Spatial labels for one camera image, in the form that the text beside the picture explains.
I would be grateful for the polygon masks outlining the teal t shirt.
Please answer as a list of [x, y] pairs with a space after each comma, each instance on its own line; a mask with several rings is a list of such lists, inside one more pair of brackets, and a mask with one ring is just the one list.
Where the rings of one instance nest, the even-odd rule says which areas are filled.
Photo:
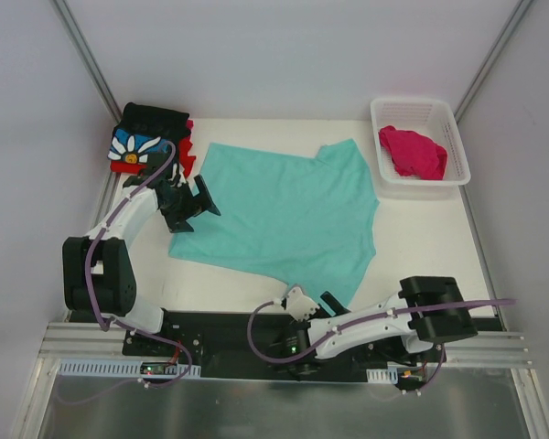
[[354, 140], [323, 145], [314, 157], [212, 143], [201, 176], [220, 215], [203, 213], [174, 236], [169, 255], [287, 285], [313, 299], [330, 292], [344, 306], [376, 250], [379, 200]]

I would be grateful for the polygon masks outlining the white plastic basket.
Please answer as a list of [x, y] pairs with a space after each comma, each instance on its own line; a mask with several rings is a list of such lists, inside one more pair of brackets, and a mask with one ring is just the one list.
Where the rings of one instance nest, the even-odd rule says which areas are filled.
[[382, 179], [391, 185], [460, 187], [471, 173], [458, 126], [443, 101], [383, 97], [371, 101]]

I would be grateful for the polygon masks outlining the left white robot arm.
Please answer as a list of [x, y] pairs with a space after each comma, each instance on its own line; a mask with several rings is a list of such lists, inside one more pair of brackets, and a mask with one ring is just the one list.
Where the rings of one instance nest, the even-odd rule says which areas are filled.
[[174, 332], [163, 326], [165, 311], [138, 295], [129, 249], [147, 221], [160, 214], [172, 234], [194, 231], [189, 220], [221, 213], [201, 175], [196, 192], [179, 171], [178, 154], [156, 152], [145, 168], [124, 181], [120, 199], [88, 233], [69, 237], [62, 246], [66, 307], [91, 311], [104, 330], [113, 323], [144, 331], [143, 343], [164, 356], [175, 345]]

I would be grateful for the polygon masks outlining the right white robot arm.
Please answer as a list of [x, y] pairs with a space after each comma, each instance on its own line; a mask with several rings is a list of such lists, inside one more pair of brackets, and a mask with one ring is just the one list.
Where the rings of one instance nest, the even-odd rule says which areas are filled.
[[358, 311], [323, 295], [331, 313], [293, 287], [278, 304], [294, 323], [281, 340], [282, 353], [271, 362], [317, 364], [388, 339], [400, 359], [411, 361], [435, 345], [478, 334], [470, 311], [487, 303], [465, 300], [454, 278], [413, 276], [399, 284], [396, 294]]

